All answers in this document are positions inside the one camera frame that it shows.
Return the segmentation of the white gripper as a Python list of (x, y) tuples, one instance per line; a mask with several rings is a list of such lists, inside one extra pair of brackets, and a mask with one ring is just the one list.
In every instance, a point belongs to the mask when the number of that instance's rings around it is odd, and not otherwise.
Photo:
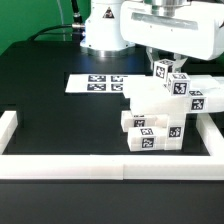
[(185, 55), (174, 56), (172, 71), (180, 73), (186, 56), (212, 60), (224, 53), (224, 4), (192, 1), (167, 17), (153, 15), (149, 4), (125, 1), (120, 31), (124, 40), (148, 46), (151, 67), (159, 60), (157, 49)]

